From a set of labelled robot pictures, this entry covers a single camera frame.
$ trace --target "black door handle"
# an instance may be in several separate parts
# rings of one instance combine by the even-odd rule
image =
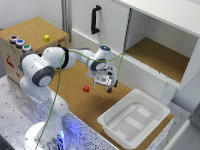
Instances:
[[[96,5],[96,8],[94,8],[92,10],[92,21],[91,21],[91,31],[92,31],[92,34],[96,34],[98,33],[100,30],[98,28],[96,28],[96,12],[98,10],[101,10],[101,7]]]

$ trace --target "brown box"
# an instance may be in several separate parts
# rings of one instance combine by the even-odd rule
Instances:
[[[69,35],[48,23],[40,17],[35,17],[25,22],[0,31],[0,50],[7,75],[19,84],[23,76],[20,70],[20,57],[22,49],[10,44],[10,36],[17,35],[19,39],[25,40],[26,44],[32,46],[33,51],[42,54],[47,47],[69,47]],[[44,35],[50,36],[50,41],[44,41]]]

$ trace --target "white plastic bin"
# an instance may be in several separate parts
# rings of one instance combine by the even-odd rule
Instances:
[[[169,108],[134,89],[97,120],[118,144],[135,149],[169,113]]]

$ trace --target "green wire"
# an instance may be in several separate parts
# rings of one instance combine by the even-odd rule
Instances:
[[[119,71],[120,71],[120,68],[121,68],[121,63],[122,63],[122,59],[123,59],[123,57],[124,57],[125,52],[122,52],[120,55],[118,55],[117,57],[112,58],[112,59],[110,59],[110,60],[100,61],[100,60],[94,60],[94,59],[92,59],[92,58],[90,58],[90,57],[87,57],[87,56],[85,56],[85,55],[83,55],[83,54],[81,54],[81,53],[79,53],[79,52],[73,51],[73,50],[69,50],[69,51],[74,52],[74,53],[77,53],[77,54],[79,54],[79,55],[81,55],[81,56],[83,56],[83,57],[85,57],[85,58],[88,58],[88,59],[93,60],[93,61],[96,61],[96,62],[108,62],[108,61],[112,61],[112,60],[115,60],[115,59],[117,59],[118,57],[120,57],[120,56],[122,55],[121,60],[120,60],[120,65],[119,65],[118,73],[117,73],[117,80],[118,80],[118,78],[119,78]],[[43,133],[44,133],[44,130],[46,129],[46,126],[47,126],[47,124],[48,124],[48,122],[49,122],[49,120],[50,120],[50,117],[51,117],[51,114],[52,114],[52,111],[53,111],[53,107],[54,107],[54,104],[55,104],[55,101],[56,101],[56,97],[57,97],[57,95],[58,95],[58,90],[59,90],[59,86],[60,86],[61,67],[62,67],[62,64],[63,64],[64,56],[65,56],[65,52],[63,53],[62,58],[61,58],[60,69],[59,69],[59,78],[58,78],[58,86],[57,86],[56,95],[55,95],[55,98],[54,98],[54,101],[53,101],[53,105],[52,105],[52,107],[51,107],[51,111],[50,111],[49,117],[48,117],[48,119],[47,119],[47,122],[46,122],[46,124],[45,124],[45,126],[44,126],[44,129],[42,130],[42,133],[41,133],[41,135],[40,135],[40,138],[39,138],[39,140],[38,140],[38,142],[37,142],[37,146],[36,146],[35,150],[37,149],[38,144],[39,144],[39,142],[40,142],[40,140],[41,140],[41,138],[42,138],[42,135],[43,135]]]
[[[58,86],[57,86],[57,90],[56,90],[56,95],[55,95],[55,98],[54,98],[54,101],[53,101],[53,104],[52,104],[52,107],[51,107],[51,111],[50,111],[49,117],[48,117],[47,122],[46,122],[46,124],[45,124],[45,126],[44,126],[44,129],[42,130],[42,134],[40,135],[40,138],[39,138],[39,140],[38,140],[38,142],[37,142],[37,146],[35,147],[35,150],[37,149],[38,144],[39,144],[39,142],[40,142],[40,140],[41,140],[41,138],[42,138],[42,135],[43,135],[43,133],[44,133],[44,130],[46,129],[46,126],[47,126],[47,124],[48,124],[48,122],[49,122],[49,120],[50,120],[50,117],[51,117],[51,114],[52,114],[52,111],[53,111],[53,107],[54,107],[54,104],[55,104],[55,102],[56,102],[56,97],[57,97],[57,95],[58,95],[58,90],[59,90],[59,85],[60,85],[61,67],[62,67],[62,64],[63,64],[64,56],[65,56],[65,52],[63,53],[62,58],[61,58],[61,61],[60,61],[60,70],[59,70],[59,78],[58,78]]]

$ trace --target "cabinet door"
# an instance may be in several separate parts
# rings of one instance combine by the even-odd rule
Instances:
[[[96,28],[100,32],[92,34],[91,16],[96,5],[101,7],[101,10],[96,12]],[[100,45],[107,45],[116,52],[122,52],[129,11],[128,7],[113,0],[74,0],[72,28]]]

